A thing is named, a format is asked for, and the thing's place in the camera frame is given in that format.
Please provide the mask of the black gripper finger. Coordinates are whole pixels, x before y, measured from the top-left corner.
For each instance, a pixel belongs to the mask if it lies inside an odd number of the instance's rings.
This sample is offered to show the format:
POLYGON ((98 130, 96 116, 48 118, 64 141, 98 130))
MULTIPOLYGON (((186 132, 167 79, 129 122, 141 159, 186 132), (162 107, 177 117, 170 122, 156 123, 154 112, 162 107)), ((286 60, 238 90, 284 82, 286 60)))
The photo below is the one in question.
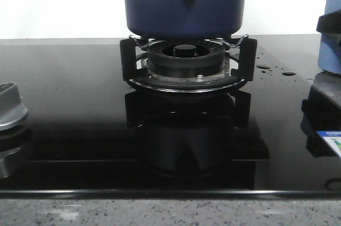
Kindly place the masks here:
POLYGON ((340 10, 322 15, 319 17, 316 27, 317 32, 323 34, 340 34, 341 26, 341 12, 340 10))

